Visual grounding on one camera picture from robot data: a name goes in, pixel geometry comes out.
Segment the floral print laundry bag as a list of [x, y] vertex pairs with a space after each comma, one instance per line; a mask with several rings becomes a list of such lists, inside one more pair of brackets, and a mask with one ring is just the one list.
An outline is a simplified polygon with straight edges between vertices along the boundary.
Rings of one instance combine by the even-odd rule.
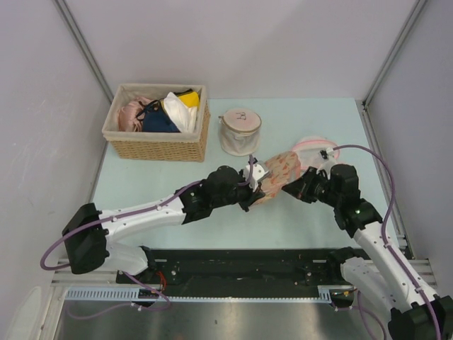
[[292, 151], [275, 155], [267, 160], [265, 165], [270, 171], [270, 175], [261, 182], [261, 190], [265, 196], [253, 205], [260, 205], [276, 198], [283, 186], [296, 181], [302, 175], [299, 157]]

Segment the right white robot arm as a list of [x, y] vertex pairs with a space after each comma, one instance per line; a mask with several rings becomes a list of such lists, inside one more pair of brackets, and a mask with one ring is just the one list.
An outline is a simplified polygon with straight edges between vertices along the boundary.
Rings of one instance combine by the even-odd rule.
[[326, 275], [335, 284], [351, 283], [386, 312], [392, 339], [452, 338], [452, 298], [439, 296], [383, 231], [381, 215], [361, 196], [355, 167], [337, 164], [329, 176], [310, 167], [282, 189], [306, 203], [332, 207], [339, 228], [371, 259], [374, 269], [352, 248], [341, 249], [331, 255]]

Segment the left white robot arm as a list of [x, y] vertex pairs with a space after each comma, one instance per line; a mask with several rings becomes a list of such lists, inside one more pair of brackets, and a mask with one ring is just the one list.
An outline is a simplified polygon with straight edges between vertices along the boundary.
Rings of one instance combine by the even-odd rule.
[[69, 267], [76, 275], [101, 267], [127, 272], [139, 282], [155, 278], [156, 265], [145, 246], [126, 246], [124, 239], [152, 227], [184, 225], [208, 218], [212, 211], [239, 205], [248, 211], [264, 197], [261, 183], [269, 174], [260, 164], [240, 171], [221, 166], [201, 181], [153, 203], [117, 210], [82, 205], [62, 231]]

